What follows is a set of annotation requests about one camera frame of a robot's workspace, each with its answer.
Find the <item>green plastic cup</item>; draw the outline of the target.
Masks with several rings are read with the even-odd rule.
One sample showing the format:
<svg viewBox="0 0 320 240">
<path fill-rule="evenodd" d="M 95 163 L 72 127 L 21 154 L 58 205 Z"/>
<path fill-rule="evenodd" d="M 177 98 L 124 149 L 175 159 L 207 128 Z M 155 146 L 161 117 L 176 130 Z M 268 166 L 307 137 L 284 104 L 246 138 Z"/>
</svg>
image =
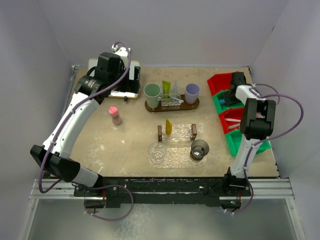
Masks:
<svg viewBox="0 0 320 240">
<path fill-rule="evenodd" d="M 158 98 L 162 93 L 161 87 L 156 83 L 149 83 L 144 87 L 143 92 L 146 96 L 148 107 L 151 109 L 157 108 L 159 105 Z"/>
</svg>

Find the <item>grey toothbrush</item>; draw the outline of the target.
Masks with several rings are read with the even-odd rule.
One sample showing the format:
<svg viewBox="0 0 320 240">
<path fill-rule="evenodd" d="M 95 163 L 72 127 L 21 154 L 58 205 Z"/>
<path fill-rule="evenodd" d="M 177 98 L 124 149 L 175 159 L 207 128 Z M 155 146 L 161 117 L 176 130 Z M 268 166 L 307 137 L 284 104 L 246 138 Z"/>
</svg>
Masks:
<svg viewBox="0 0 320 240">
<path fill-rule="evenodd" d="M 171 100 L 171 99 L 170 99 L 170 97 L 169 97 L 169 98 L 163 98 L 163 97 L 160 96 L 160 97 L 158 97 L 157 100 L 158 100 L 158 101 L 169 101 L 169 100 Z"/>
</svg>

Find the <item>purple plastic cup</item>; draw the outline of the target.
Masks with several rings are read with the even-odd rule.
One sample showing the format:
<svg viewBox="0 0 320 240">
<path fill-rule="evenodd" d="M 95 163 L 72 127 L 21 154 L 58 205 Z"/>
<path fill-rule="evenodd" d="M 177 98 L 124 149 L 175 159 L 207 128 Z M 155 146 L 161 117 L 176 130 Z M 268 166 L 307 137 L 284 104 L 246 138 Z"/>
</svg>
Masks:
<svg viewBox="0 0 320 240">
<path fill-rule="evenodd" d="M 189 83 L 185 87 L 185 101 L 188 104 L 193 104 L 198 99 L 200 87 L 196 83 Z"/>
</svg>

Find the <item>white grey toothpaste tube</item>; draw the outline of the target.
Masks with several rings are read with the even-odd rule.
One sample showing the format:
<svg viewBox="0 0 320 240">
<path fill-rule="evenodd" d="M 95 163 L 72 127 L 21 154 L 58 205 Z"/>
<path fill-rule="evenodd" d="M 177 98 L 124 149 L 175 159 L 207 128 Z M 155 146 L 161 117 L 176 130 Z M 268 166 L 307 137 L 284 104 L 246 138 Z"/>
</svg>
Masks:
<svg viewBox="0 0 320 240">
<path fill-rule="evenodd" d="M 180 96 L 179 87 L 178 87 L 178 83 L 177 83 L 176 80 L 174 81 L 174 84 L 173 84 L 172 96 L 173 96 L 174 98 L 178 98 L 178 97 Z"/>
</svg>

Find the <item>clear acrylic toothbrush holder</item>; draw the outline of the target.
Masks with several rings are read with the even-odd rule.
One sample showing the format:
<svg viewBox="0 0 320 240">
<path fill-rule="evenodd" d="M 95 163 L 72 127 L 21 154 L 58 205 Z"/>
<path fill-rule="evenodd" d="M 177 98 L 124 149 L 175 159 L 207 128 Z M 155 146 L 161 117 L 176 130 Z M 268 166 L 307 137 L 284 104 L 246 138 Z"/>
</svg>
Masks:
<svg viewBox="0 0 320 240">
<path fill-rule="evenodd" d="M 160 103 L 163 110 L 179 109 L 180 105 L 182 104 L 171 99 L 169 101 L 160 101 Z"/>
</svg>

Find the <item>yellow toothpaste tube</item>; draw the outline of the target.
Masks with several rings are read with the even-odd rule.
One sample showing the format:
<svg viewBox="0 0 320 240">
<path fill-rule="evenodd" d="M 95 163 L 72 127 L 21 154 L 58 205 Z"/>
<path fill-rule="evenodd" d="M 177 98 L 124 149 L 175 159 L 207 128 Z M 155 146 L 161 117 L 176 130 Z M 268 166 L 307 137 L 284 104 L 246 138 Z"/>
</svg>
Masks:
<svg viewBox="0 0 320 240">
<path fill-rule="evenodd" d="M 172 123 L 167 118 L 166 122 L 165 122 L 165 134 L 166 135 L 171 135 L 172 134 L 172 128 L 173 128 Z"/>
</svg>

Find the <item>dark smoked plastic cup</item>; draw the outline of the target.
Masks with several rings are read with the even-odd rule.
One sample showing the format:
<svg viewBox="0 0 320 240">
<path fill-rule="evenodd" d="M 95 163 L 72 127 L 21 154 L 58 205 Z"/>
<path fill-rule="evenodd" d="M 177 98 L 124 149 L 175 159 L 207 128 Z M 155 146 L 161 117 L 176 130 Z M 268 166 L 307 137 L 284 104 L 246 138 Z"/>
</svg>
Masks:
<svg viewBox="0 0 320 240">
<path fill-rule="evenodd" d="M 190 146 L 190 157 L 195 161 L 202 160 L 210 151 L 208 143 L 202 139 L 197 139 Z"/>
</svg>

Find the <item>clear jar brown lid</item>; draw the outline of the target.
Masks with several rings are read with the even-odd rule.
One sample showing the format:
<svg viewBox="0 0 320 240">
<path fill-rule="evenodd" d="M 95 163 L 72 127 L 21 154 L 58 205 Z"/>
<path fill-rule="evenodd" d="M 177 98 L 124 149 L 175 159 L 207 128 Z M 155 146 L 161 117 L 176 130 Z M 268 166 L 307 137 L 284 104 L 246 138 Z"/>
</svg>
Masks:
<svg viewBox="0 0 320 240">
<path fill-rule="evenodd" d="M 171 134 L 166 134 L 166 126 L 157 126 L 157 137 L 160 143 L 186 143 L 196 139 L 196 124 L 173 124 Z"/>
</svg>

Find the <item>clear plastic cup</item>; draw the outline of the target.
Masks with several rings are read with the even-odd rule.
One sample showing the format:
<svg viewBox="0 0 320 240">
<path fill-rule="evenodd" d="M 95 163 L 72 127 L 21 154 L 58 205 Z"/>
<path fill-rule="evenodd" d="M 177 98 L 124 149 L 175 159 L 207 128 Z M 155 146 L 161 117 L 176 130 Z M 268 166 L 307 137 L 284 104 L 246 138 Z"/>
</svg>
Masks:
<svg viewBox="0 0 320 240">
<path fill-rule="evenodd" d="M 152 143 L 148 148 L 149 159 L 155 164 L 162 163 L 164 161 L 166 153 L 167 148 L 161 142 Z"/>
</svg>

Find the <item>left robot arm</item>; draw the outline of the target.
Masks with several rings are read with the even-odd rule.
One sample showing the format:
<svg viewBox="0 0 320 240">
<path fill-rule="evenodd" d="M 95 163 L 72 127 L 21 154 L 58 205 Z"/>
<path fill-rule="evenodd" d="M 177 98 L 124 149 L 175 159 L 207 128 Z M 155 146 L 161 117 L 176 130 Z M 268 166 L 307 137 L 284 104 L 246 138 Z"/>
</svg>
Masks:
<svg viewBox="0 0 320 240">
<path fill-rule="evenodd" d="M 81 77 L 58 125 L 42 145 L 33 145 L 30 154 L 40 167 L 65 182 L 85 185 L 91 196 L 103 191 L 99 174 L 70 158 L 75 142 L 87 120 L 111 91 L 129 81 L 131 50 L 121 47 L 99 55 L 97 65 Z"/>
</svg>

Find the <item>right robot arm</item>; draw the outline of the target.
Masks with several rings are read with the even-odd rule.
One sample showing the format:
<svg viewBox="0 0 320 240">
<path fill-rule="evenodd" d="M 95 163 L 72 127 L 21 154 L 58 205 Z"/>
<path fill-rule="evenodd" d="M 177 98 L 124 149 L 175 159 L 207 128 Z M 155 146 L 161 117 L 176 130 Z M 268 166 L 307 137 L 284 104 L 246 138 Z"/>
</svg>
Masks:
<svg viewBox="0 0 320 240">
<path fill-rule="evenodd" d="M 244 104 L 239 125 L 241 143 L 222 183 L 223 192 L 233 196 L 248 185 L 248 173 L 254 157 L 263 141 L 273 133 L 276 102 L 260 96 L 247 83 L 244 73 L 238 71 L 231 74 L 230 86 L 223 93 L 223 100 L 228 107 L 239 102 Z"/>
</svg>

